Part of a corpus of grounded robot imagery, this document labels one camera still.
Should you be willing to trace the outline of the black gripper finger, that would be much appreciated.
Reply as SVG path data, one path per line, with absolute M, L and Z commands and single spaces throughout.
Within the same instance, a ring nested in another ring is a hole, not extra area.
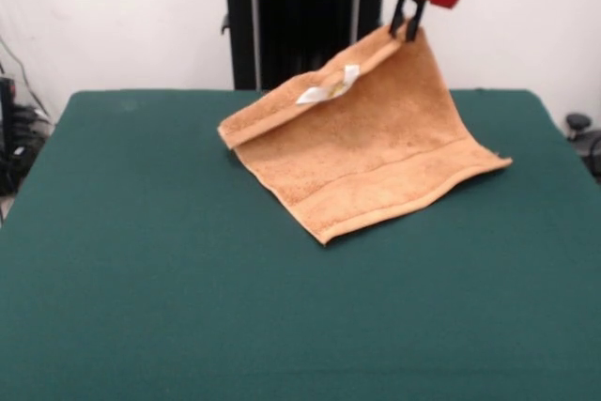
M 394 11 L 393 11 L 393 17 L 391 19 L 391 23 L 389 26 L 389 35 L 392 38 L 395 38 L 397 36 L 397 31 L 399 29 L 399 27 L 404 23 L 405 21 L 405 15 L 404 15 L 404 4 L 405 4 L 406 0 L 397 0 Z
M 416 10 L 413 17 L 408 21 L 406 29 L 406 42 L 412 42 L 416 39 L 417 32 L 424 14 L 425 1 L 415 0 L 414 3 L 416 5 Z

